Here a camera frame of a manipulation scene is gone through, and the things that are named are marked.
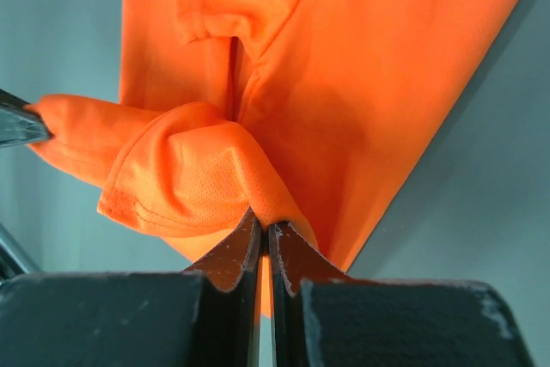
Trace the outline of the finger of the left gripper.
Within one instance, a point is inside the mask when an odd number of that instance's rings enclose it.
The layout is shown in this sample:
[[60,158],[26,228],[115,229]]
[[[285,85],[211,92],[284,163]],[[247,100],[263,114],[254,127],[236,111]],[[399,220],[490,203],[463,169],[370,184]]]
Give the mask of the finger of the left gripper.
[[43,119],[26,109],[23,99],[1,90],[1,147],[44,142],[52,138]]

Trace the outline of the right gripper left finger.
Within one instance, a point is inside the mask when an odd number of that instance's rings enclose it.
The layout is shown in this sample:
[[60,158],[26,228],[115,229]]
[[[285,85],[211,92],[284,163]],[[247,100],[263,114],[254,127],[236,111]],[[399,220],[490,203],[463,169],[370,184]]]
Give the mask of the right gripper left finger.
[[255,366],[262,229],[248,211],[180,272],[38,273],[1,288],[4,366]]

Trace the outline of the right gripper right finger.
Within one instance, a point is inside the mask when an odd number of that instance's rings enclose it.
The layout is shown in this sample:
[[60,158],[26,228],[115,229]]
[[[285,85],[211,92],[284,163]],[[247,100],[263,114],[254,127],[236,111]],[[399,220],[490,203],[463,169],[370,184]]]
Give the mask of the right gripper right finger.
[[506,301],[464,280],[357,279],[291,223],[268,230],[277,366],[530,366]]

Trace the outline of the orange t shirt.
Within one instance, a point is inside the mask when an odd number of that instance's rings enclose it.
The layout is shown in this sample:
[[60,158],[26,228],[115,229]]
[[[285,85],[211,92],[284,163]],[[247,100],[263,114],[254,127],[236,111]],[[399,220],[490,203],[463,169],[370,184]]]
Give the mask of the orange t shirt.
[[346,270],[518,0],[124,0],[119,102],[32,150],[198,260],[253,211]]

